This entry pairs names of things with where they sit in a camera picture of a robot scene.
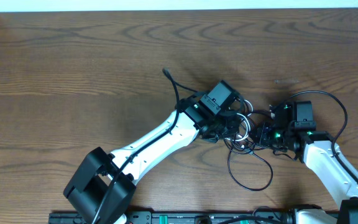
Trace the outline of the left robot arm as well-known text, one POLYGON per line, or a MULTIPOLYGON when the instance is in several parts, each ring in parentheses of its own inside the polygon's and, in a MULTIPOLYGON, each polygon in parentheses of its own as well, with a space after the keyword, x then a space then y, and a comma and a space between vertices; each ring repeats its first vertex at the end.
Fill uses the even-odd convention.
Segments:
POLYGON ((243 97, 224 80, 211 91, 177 99, 175 110, 137 141, 110 153, 89 152, 63 191, 86 223, 125 223, 136 185, 159 162, 197 137, 216 143, 239 130, 243 97))

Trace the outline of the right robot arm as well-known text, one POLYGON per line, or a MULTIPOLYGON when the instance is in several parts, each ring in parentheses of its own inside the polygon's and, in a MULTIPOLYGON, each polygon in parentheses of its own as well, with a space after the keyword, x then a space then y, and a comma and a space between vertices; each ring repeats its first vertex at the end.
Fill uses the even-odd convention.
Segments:
POLYGON ((282 223, 358 223, 358 171, 328 132, 317 131, 311 102, 287 102, 270 115, 251 138, 277 154, 294 152, 294 160, 318 176, 339 207, 333 217, 316 205, 302 205, 282 215, 282 223))

